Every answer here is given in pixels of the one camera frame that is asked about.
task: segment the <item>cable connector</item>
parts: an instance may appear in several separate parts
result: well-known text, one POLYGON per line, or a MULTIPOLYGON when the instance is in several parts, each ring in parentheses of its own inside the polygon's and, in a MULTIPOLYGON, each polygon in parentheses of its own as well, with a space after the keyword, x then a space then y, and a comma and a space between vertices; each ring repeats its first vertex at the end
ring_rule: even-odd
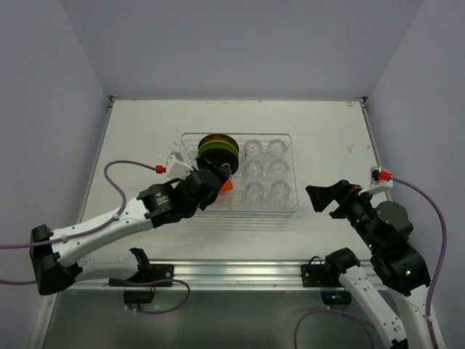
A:
POLYGON ((392 189, 392 174, 383 167, 371 167, 371 183, 368 187, 362 189, 358 194, 370 193, 376 195, 386 190, 392 189))
POLYGON ((169 154, 166 160, 166 176, 169 179, 179 178, 185 180, 191 171, 193 171, 193 168, 184 162, 181 153, 173 151, 169 154))
POLYGON ((161 175, 162 173, 166 172, 166 167, 163 166, 163 165, 157 165, 157 166, 155 166, 155 172, 157 172, 159 175, 161 175))

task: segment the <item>orange object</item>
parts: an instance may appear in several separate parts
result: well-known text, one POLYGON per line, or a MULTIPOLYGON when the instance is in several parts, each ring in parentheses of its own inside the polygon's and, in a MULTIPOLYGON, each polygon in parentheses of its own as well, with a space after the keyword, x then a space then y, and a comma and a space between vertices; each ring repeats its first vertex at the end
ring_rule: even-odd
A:
POLYGON ((229 191, 233 188, 233 182, 231 180, 227 180, 226 183, 221 187, 220 191, 229 191))

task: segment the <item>green tape roll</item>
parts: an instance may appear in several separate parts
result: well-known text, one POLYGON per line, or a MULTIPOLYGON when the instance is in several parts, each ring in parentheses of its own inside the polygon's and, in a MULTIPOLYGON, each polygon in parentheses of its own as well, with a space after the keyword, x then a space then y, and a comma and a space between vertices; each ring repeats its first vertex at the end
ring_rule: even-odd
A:
POLYGON ((236 148, 234 148, 233 145, 222 142, 221 140, 213 140, 211 142, 207 142, 203 144, 199 149, 198 149, 198 155, 202 155, 204 151, 210 150, 210 149, 224 149, 226 151, 231 152, 234 154, 234 156, 239 159, 239 152, 237 151, 236 148))

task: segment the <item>red connector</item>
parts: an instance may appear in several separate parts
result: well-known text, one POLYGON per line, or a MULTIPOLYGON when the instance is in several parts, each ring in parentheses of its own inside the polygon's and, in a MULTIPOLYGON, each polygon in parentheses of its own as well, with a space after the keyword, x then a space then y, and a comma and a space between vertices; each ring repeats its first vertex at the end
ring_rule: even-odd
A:
POLYGON ((166 167, 163 166, 163 165, 157 165, 157 166, 155 166, 155 172, 157 172, 158 174, 165 173, 166 172, 166 167))
POLYGON ((381 171, 379 172, 379 180, 385 180, 389 182, 391 180, 392 174, 388 171, 381 171))

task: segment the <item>clear plastic tray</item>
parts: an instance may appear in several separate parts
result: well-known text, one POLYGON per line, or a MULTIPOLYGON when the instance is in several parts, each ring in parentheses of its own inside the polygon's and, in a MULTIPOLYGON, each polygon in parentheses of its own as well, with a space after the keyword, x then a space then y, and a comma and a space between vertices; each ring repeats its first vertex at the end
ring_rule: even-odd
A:
MULTIPOLYGON (((198 143, 211 133, 184 133, 181 155, 195 166, 198 143)), ((285 134, 225 133, 236 140, 240 150, 239 169, 231 177, 233 189, 221 192, 204 213, 233 215, 290 215, 299 208, 292 139, 285 134), (257 140, 262 145, 248 143, 257 140)))

